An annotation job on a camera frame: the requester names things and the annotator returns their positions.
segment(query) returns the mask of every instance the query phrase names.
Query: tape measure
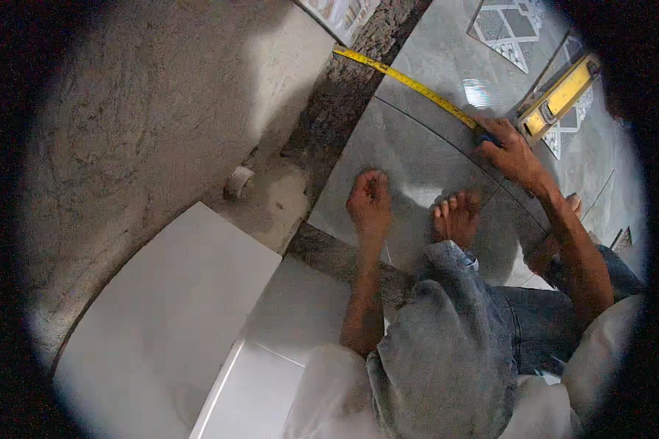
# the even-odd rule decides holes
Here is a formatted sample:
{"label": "tape measure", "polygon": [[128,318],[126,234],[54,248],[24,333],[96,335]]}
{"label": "tape measure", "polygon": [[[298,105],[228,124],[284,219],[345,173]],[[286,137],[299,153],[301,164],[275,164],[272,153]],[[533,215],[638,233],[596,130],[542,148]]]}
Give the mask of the tape measure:
{"label": "tape measure", "polygon": [[410,77],[403,75],[393,67],[387,66],[383,63],[379,63],[378,61],[372,60],[371,58],[367,56],[363,56],[361,53],[355,52],[354,50],[346,47],[335,46],[333,52],[338,55],[351,58],[354,61],[358,61],[362,64],[369,65],[375,68],[376,70],[378,70],[379,72],[385,73],[391,78],[397,79],[398,81],[404,83],[406,86],[410,87],[411,89],[420,93],[421,95],[428,98],[432,102],[436,103],[444,110],[447,110],[450,114],[454,115],[457,119],[464,122],[467,127],[471,129],[475,129],[476,127],[479,126],[479,124],[477,124],[474,119],[466,116],[466,113],[464,113],[462,110],[456,107],[456,105],[447,101],[445,98],[442,98],[440,95],[431,91],[426,86],[415,81],[414,79],[411,79]]}

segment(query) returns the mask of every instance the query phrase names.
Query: man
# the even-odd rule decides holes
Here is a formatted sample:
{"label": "man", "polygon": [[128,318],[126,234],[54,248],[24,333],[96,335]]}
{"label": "man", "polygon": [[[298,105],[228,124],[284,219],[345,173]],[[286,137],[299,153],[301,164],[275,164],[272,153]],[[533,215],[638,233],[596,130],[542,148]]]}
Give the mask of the man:
{"label": "man", "polygon": [[[285,437],[565,437],[595,412],[640,309],[639,296],[626,297],[642,285],[591,241],[578,200],[563,197],[507,119],[478,122],[502,145],[483,142],[481,153],[547,213],[558,255],[530,266],[559,291],[480,278],[469,253],[480,200],[461,191],[433,210],[435,243],[424,250],[415,300],[384,336],[377,279],[391,197],[386,174],[361,174],[346,203],[359,245],[342,347],[314,352]],[[543,372],[562,383],[549,386]]]}

